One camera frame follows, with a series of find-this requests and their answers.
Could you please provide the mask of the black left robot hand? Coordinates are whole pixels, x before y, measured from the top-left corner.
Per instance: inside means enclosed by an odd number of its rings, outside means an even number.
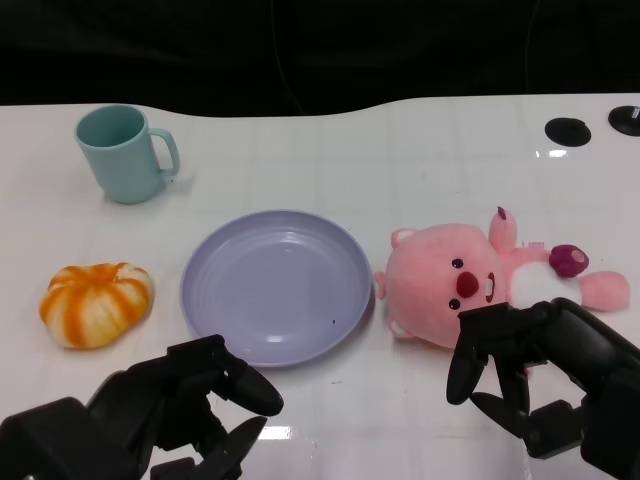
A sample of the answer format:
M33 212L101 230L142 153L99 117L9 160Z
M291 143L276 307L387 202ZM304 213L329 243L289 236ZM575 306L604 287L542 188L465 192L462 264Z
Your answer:
M284 400L211 335L111 375L90 415L153 479L237 479Z

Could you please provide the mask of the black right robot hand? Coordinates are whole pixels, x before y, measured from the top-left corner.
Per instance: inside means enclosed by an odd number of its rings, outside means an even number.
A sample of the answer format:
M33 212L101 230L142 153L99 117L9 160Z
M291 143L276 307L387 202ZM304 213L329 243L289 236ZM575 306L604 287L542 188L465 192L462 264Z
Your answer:
M617 479L639 476L639 350L578 304L556 298L525 309L507 303L458 316L446 398L471 401L521 439L532 458L579 448ZM530 408L526 371L551 363L584 393Z

